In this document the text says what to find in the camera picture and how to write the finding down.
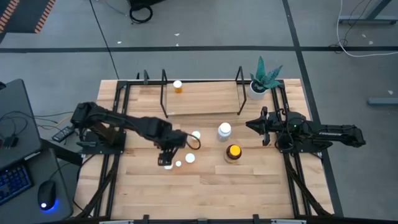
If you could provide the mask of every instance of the blue light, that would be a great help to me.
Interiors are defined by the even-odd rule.
[[[55,199],[55,203],[54,203],[53,207],[50,208],[50,209],[48,209],[48,210],[42,210],[42,212],[44,212],[44,213],[46,213],[46,214],[47,214],[47,213],[53,213],[53,212],[56,211],[56,209],[58,209],[59,205],[60,205],[59,200],[58,200],[58,199]]]

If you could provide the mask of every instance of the floor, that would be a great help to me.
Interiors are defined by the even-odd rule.
[[[108,2],[128,12],[125,0]],[[345,0],[343,14],[349,15],[359,2]],[[357,8],[357,14],[366,3]],[[288,4],[302,47],[337,42],[339,0],[288,0]],[[141,25],[132,25],[104,0],[94,0],[93,5],[108,45],[130,47],[129,52],[115,49],[112,53],[120,79],[135,78],[143,69],[152,79],[160,78],[163,68],[170,78],[233,78],[240,65],[249,77],[260,55],[267,68],[284,65],[280,78],[309,78],[321,122],[355,124],[367,141],[359,149],[335,144],[329,150],[344,216],[398,220],[398,108],[366,104],[369,97],[397,96],[398,55],[352,58],[333,51],[305,51],[308,75],[303,74],[283,1],[278,0],[166,0],[156,4],[153,19]],[[398,1],[381,14],[398,16]],[[145,17],[145,12],[138,12],[140,16]],[[346,30],[348,26],[342,25],[340,35]],[[361,24],[352,28],[347,39],[349,46],[398,46],[397,36],[398,25]],[[177,46],[192,46],[195,51]],[[104,47],[90,2],[58,0],[40,34],[6,34],[0,43],[0,79],[23,79],[35,114],[73,111],[77,103],[96,99],[100,80],[116,78]],[[171,48],[166,52],[151,47]],[[18,50],[25,53],[5,53]],[[41,132],[43,138],[52,134]],[[66,147],[77,149],[71,141]]]

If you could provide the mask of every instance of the succulent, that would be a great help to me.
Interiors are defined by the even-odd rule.
[[[254,88],[260,92],[263,92],[266,89],[277,87],[280,83],[277,80],[275,80],[275,78],[279,75],[282,66],[283,65],[281,65],[279,68],[275,68],[272,71],[266,73],[264,61],[260,56],[259,63],[257,66],[256,77],[254,77],[254,75],[250,73],[251,81],[254,83]]]

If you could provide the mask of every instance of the computer mouse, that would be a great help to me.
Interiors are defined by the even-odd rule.
[[[42,210],[48,210],[55,204],[56,192],[55,182],[53,180],[46,180],[39,186],[37,192],[37,202]]]

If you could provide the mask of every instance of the white cable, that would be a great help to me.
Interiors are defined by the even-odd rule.
[[[338,17],[337,17],[337,28],[336,28],[336,33],[337,33],[337,41],[338,41],[338,44],[340,45],[341,49],[343,49],[344,52],[345,52],[347,55],[349,55],[349,56],[351,56],[351,57],[370,57],[370,56],[384,56],[384,55],[398,54],[398,52],[391,52],[391,53],[386,53],[386,54],[369,54],[369,55],[352,55],[352,54],[348,53],[348,52],[346,51],[346,49],[344,49],[344,47],[342,46],[340,37],[339,37],[339,35],[338,35],[338,24],[339,24],[339,18],[340,18],[340,16],[341,16],[342,10],[343,10],[343,0],[341,0],[341,2],[340,2],[340,12],[339,12]]]

